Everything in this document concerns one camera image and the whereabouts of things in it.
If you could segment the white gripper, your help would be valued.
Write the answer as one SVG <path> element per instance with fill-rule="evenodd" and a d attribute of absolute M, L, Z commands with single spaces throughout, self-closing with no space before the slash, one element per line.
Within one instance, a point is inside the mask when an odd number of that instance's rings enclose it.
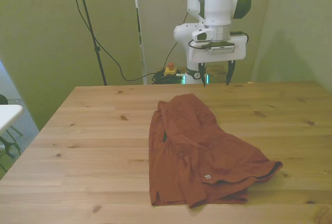
<path fill-rule="evenodd" d="M 199 63 L 198 71 L 204 87 L 206 86 L 205 63 L 228 61 L 226 85 L 229 85 L 235 69 L 235 61 L 246 57 L 246 34 L 231 35 L 227 41 L 212 43 L 209 41 L 190 41 L 188 43 L 190 62 Z"/>

